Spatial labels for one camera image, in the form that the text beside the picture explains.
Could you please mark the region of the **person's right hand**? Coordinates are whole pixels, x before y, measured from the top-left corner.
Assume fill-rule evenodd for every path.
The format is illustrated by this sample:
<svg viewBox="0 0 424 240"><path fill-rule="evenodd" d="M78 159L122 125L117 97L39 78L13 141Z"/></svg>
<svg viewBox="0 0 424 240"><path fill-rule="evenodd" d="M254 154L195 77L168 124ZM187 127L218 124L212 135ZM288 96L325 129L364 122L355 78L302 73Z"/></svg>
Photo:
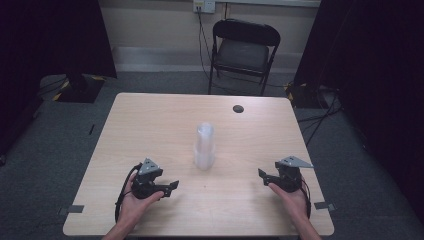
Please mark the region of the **person's right hand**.
<svg viewBox="0 0 424 240"><path fill-rule="evenodd" d="M301 190L288 193L274 183L269 183L268 187L281 198L284 208L294 223L308 220L306 200Z"/></svg>

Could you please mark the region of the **black curtain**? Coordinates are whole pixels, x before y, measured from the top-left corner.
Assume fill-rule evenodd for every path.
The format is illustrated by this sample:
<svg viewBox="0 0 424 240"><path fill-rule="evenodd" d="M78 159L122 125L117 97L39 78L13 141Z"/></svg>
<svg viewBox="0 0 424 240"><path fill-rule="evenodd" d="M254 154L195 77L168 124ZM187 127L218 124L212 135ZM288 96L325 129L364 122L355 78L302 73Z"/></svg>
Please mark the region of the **black curtain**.
<svg viewBox="0 0 424 240"><path fill-rule="evenodd" d="M321 0L294 83L338 89L424 221L424 0Z"/></svg>
<svg viewBox="0 0 424 240"><path fill-rule="evenodd" d="M0 0L0 155L57 74L117 76L99 0Z"/></svg>

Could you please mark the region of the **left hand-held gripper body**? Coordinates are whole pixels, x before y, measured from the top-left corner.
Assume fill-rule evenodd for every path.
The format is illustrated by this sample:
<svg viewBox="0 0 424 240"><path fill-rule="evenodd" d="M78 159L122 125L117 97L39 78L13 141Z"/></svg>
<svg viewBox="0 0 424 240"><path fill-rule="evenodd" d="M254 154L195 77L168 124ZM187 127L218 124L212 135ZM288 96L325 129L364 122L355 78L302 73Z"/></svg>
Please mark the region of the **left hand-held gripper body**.
<svg viewBox="0 0 424 240"><path fill-rule="evenodd" d="M155 162L146 158L133 179L131 186L133 195L138 199L146 199L156 192L163 192L167 189L165 185L154 183L154 180L162 173L163 170Z"/></svg>

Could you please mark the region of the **black folding chair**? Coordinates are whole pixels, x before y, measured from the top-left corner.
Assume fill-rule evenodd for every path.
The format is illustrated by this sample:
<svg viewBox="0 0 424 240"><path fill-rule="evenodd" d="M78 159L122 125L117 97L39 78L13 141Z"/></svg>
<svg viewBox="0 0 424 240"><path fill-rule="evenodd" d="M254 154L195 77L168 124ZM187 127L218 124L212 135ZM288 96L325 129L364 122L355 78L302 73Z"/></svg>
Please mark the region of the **black folding chair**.
<svg viewBox="0 0 424 240"><path fill-rule="evenodd" d="M279 32L267 24L223 19L214 24L208 93L214 71L260 77L264 94L274 57L281 43Z"/></svg>

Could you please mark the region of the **stack of clear plastic cups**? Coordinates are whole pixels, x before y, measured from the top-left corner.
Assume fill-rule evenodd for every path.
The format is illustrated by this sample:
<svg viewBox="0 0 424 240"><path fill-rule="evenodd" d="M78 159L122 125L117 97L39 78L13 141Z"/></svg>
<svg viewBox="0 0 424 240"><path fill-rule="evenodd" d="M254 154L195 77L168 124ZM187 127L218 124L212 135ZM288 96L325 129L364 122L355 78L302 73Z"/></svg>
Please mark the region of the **stack of clear plastic cups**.
<svg viewBox="0 0 424 240"><path fill-rule="evenodd" d="M197 140L194 145L194 163L201 170L208 170L215 161L214 127L201 123L197 127Z"/></svg>

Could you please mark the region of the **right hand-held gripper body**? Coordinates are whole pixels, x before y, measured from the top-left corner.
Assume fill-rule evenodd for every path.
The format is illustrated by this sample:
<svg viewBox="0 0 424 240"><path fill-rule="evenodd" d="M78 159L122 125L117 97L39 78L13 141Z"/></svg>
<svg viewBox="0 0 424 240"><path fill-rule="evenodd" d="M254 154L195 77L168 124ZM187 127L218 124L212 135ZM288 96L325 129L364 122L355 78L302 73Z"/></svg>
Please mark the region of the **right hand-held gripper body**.
<svg viewBox="0 0 424 240"><path fill-rule="evenodd" d="M275 162L279 172L277 185L288 193L295 192L302 187L301 168L313 168L313 165L296 156L289 156Z"/></svg>

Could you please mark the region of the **white wall socket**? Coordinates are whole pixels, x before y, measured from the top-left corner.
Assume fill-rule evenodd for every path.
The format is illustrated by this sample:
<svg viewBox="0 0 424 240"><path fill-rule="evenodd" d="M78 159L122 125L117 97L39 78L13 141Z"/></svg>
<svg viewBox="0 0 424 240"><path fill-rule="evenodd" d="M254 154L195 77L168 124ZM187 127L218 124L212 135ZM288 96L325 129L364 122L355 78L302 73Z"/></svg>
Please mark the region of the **white wall socket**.
<svg viewBox="0 0 424 240"><path fill-rule="evenodd" d="M213 14L216 10L214 0L193 0L193 11L195 13Z"/></svg>

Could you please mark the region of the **person's left hand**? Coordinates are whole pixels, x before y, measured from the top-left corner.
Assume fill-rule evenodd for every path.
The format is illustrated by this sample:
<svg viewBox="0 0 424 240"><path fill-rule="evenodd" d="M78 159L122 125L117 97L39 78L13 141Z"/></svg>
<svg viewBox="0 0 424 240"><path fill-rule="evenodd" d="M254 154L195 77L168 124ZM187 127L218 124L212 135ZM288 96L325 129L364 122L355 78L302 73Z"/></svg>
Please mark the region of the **person's left hand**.
<svg viewBox="0 0 424 240"><path fill-rule="evenodd" d="M135 175L132 174L129 182L126 184L121 205L121 211L118 217L117 226L126 234L130 233L134 227L139 223L141 217L147 211L147 208L157 202L164 193L162 191L155 192L146 199L138 199L131 192L131 186Z"/></svg>

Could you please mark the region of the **grey tape strip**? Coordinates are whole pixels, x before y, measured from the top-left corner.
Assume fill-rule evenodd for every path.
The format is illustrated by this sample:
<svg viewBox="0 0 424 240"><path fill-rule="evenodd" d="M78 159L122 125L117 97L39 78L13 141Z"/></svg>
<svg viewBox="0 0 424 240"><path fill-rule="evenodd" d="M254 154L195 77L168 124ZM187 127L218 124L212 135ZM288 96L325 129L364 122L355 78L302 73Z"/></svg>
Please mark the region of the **grey tape strip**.
<svg viewBox="0 0 424 240"><path fill-rule="evenodd" d="M314 206L315 206L316 210L327 209L328 211L334 211L334 210L337 209L336 206L333 203L328 203L328 202L325 202L325 201L315 202Z"/></svg>
<svg viewBox="0 0 424 240"><path fill-rule="evenodd" d="M60 208L58 214L61 216L67 216L69 213L82 213L83 209L83 205L70 205L68 207Z"/></svg>

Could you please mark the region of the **black stand base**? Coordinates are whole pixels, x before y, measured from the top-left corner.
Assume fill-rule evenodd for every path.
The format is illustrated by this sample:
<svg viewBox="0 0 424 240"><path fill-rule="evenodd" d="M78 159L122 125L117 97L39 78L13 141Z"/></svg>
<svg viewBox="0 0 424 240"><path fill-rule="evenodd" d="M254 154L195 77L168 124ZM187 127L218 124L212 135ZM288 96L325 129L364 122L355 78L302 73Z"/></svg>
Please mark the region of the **black stand base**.
<svg viewBox="0 0 424 240"><path fill-rule="evenodd" d="M94 103L105 79L101 76L67 74L65 82L53 97L57 102Z"/></svg>

